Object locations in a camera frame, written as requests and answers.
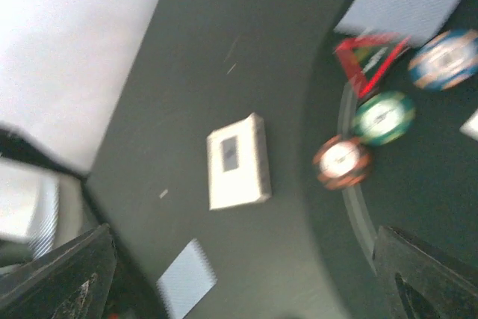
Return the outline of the brown chips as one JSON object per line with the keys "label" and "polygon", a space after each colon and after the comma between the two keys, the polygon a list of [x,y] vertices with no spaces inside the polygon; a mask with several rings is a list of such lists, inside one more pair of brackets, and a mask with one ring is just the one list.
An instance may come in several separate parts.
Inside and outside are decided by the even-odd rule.
{"label": "brown chips", "polygon": [[362,182],[372,166],[370,150],[357,137],[337,134],[316,152],[316,177],[329,190],[350,188]]}

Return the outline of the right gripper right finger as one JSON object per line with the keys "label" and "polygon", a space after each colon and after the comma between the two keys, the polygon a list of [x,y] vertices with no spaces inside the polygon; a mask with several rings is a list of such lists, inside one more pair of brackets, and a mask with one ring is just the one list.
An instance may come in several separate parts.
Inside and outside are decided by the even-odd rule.
{"label": "right gripper right finger", "polygon": [[477,317],[477,269],[419,237],[380,227],[373,263],[392,318]]}

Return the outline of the green poker chips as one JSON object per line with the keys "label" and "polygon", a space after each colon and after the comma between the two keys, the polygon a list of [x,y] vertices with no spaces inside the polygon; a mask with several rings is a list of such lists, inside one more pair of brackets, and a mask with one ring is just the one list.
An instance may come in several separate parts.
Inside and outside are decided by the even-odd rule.
{"label": "green poker chips", "polygon": [[379,93],[358,106],[354,135],[369,146],[381,146],[403,136],[415,118],[415,104],[399,91]]}

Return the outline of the red triangular marker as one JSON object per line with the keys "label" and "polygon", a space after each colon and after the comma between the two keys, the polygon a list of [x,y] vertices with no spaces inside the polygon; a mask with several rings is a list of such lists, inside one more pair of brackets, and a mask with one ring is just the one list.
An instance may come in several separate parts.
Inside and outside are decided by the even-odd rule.
{"label": "red triangular marker", "polygon": [[364,102],[379,92],[386,72],[409,49],[409,37],[395,33],[365,34],[342,40],[335,55],[357,99]]}

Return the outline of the stray card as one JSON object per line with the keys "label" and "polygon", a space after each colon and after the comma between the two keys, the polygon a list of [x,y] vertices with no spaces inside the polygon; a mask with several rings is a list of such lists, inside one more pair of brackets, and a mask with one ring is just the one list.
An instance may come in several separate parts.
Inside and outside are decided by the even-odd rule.
{"label": "stray card", "polygon": [[156,282],[168,318],[182,319],[216,285],[217,277],[197,239],[191,240]]}

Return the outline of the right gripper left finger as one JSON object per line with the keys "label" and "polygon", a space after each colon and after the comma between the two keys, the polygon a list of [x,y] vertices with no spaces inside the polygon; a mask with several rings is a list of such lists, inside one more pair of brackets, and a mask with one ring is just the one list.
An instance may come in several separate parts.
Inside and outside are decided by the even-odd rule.
{"label": "right gripper left finger", "polygon": [[100,318],[117,265],[103,224],[1,278],[2,318]]}

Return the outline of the blue chips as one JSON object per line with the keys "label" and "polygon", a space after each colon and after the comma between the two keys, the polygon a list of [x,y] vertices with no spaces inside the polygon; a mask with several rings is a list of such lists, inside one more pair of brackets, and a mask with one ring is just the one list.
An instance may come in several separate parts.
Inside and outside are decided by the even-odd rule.
{"label": "blue chips", "polygon": [[414,86],[444,91],[477,74],[477,31],[445,31],[425,44],[409,62]]}

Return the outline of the white playing card box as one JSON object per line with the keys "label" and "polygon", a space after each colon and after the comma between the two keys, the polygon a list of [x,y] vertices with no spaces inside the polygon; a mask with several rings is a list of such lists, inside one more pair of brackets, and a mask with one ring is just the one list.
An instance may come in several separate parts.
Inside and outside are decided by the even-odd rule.
{"label": "white playing card box", "polygon": [[256,113],[207,136],[211,211],[264,202],[272,196],[264,119]]}

